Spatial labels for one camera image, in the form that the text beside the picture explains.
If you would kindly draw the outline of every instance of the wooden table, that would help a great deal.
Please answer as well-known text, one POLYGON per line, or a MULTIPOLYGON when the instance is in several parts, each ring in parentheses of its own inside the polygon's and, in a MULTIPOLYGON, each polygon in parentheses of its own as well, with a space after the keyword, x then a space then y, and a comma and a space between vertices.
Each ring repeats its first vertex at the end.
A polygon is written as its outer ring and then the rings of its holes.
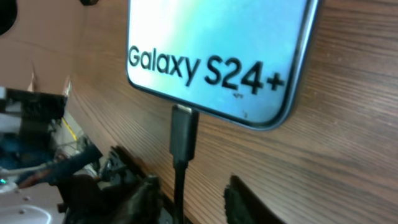
MULTIPOLYGON (((125 74, 127 0, 87 9, 68 110, 103 152, 119 144, 172 198, 171 102, 125 74)), ((398 3, 330 0, 296 112, 256 132, 201 115, 185 211, 225 223, 231 174, 287 223, 398 223, 398 3)))

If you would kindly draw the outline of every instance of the wooden surface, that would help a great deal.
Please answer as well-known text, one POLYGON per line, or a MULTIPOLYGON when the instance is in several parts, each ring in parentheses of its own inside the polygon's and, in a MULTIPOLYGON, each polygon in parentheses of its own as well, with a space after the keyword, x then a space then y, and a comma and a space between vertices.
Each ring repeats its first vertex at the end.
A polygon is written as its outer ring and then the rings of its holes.
MULTIPOLYGON (((68 109, 101 150, 120 144, 174 186, 171 102, 129 86, 127 0, 87 9, 68 109)), ((201 115, 185 211, 225 223, 239 175, 287 223, 398 223, 398 3, 327 1, 293 116, 255 132, 201 115)))

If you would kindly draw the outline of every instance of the yellow cable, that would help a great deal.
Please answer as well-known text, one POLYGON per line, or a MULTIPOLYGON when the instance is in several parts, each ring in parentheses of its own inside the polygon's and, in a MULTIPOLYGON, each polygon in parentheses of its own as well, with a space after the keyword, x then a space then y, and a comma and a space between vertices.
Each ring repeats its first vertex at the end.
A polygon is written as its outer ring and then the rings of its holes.
POLYGON ((69 130, 70 134, 72 135, 73 140, 77 141, 76 134, 72 131, 72 128, 69 126, 69 124, 67 123, 67 121, 65 121, 65 119, 62 118, 62 122, 63 122, 64 125, 67 127, 67 129, 69 130))

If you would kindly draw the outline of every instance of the plus sign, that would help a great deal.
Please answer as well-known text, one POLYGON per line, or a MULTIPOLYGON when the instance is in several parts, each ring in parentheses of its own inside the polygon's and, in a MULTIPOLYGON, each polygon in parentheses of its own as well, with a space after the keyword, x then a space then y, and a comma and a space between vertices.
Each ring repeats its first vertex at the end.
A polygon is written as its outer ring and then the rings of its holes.
POLYGON ((276 91, 279 85, 285 85, 285 82, 279 79, 279 73, 275 73, 273 78, 268 78, 267 83, 272 85, 272 90, 274 91, 276 91))

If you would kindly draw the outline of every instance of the black cable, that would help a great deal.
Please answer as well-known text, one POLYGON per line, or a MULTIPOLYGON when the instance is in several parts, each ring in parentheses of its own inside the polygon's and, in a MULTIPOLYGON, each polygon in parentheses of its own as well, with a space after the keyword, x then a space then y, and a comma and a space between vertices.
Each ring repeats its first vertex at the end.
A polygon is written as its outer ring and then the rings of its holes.
POLYGON ((173 155, 175 169, 174 187, 174 224, 184 224, 183 194, 185 170, 195 155, 195 144, 199 122, 199 113, 190 108, 176 105, 172 110, 172 130, 170 153, 173 155))

